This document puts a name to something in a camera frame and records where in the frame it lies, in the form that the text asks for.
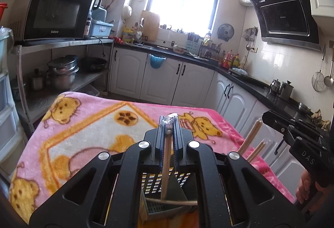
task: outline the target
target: wooden board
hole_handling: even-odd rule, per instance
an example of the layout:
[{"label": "wooden board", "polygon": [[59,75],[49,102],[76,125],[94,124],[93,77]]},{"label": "wooden board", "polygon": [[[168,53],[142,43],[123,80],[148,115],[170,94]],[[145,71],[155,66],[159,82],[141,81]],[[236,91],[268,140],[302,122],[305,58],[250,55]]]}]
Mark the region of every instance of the wooden board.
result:
[{"label": "wooden board", "polygon": [[143,10],[141,18],[144,18],[143,38],[147,37],[149,42],[155,42],[158,37],[160,15]]}]

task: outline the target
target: chopstick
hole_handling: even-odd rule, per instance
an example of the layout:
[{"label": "chopstick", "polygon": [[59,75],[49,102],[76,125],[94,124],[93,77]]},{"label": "chopstick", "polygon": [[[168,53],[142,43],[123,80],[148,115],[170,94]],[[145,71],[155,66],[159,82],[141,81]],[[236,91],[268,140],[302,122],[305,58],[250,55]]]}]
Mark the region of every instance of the chopstick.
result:
[{"label": "chopstick", "polygon": [[238,151],[237,151],[238,154],[242,155],[247,150],[247,148],[249,147],[249,145],[252,143],[253,139],[255,138],[256,134],[260,130],[262,124],[263,124],[263,122],[259,121],[259,120],[257,120],[255,122],[251,131],[249,132],[246,139],[244,140],[243,144],[238,149]]},{"label": "chopstick", "polygon": [[254,149],[254,151],[247,157],[247,161],[249,163],[252,162],[252,160],[257,157],[257,155],[262,151],[262,149],[265,147],[266,143],[264,141],[261,141],[260,144]]},{"label": "chopstick", "polygon": [[168,205],[197,205],[197,201],[168,201],[168,200],[160,200],[153,198],[145,198],[146,201],[160,203],[160,204],[168,204]]},{"label": "chopstick", "polygon": [[171,146],[172,146],[172,131],[167,130],[165,135],[164,158],[162,164],[162,177],[161,177],[160,198],[162,200],[165,200],[167,196]]}]

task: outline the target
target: microwave oven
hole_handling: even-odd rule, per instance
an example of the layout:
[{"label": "microwave oven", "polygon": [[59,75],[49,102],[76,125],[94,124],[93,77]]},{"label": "microwave oven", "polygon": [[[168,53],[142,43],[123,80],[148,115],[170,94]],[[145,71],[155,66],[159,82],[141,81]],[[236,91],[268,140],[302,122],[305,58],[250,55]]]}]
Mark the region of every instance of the microwave oven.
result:
[{"label": "microwave oven", "polygon": [[15,0],[10,28],[16,43],[82,39],[92,0]]},{"label": "microwave oven", "polygon": [[250,0],[264,42],[320,51],[318,25],[310,0]]}]

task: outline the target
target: black countertop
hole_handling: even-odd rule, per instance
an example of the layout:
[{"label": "black countertop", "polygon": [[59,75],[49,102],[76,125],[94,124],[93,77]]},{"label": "black countertop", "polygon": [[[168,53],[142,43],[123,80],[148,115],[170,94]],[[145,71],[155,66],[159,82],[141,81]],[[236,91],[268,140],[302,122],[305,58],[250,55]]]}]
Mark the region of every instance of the black countertop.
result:
[{"label": "black countertop", "polygon": [[257,85],[254,85],[252,83],[249,83],[245,80],[241,80],[240,78],[231,75],[229,71],[225,68],[215,66],[210,64],[207,61],[202,61],[198,58],[186,55],[186,54],[177,54],[174,53],[172,49],[162,49],[162,48],[146,48],[146,47],[141,47],[141,46],[133,46],[129,44],[119,44],[115,43],[116,47],[120,48],[126,48],[134,51],[139,51],[139,52],[147,52],[152,55],[156,56],[164,56],[164,57],[169,57],[173,58],[182,62],[188,62],[192,64],[196,64],[205,68],[212,69],[221,75],[225,76],[232,82],[236,83],[246,91],[248,91],[251,95],[253,95],[255,98],[257,98],[262,104],[264,104],[267,108],[279,113],[280,115],[288,118],[288,119],[295,119],[295,120],[303,120],[306,122],[310,122],[310,117],[305,116],[301,113],[298,112],[296,101],[290,99],[290,102],[287,102],[280,97],[273,95],[269,93],[269,88],[263,88],[259,87]]}]

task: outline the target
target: range hood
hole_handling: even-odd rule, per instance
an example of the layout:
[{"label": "range hood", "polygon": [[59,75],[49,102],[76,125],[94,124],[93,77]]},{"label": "range hood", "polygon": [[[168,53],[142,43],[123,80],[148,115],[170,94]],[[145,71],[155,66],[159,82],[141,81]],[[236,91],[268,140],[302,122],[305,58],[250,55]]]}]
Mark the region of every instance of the range hood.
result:
[{"label": "range hood", "polygon": [[264,42],[320,51],[318,25],[310,0],[249,0],[258,17]]}]

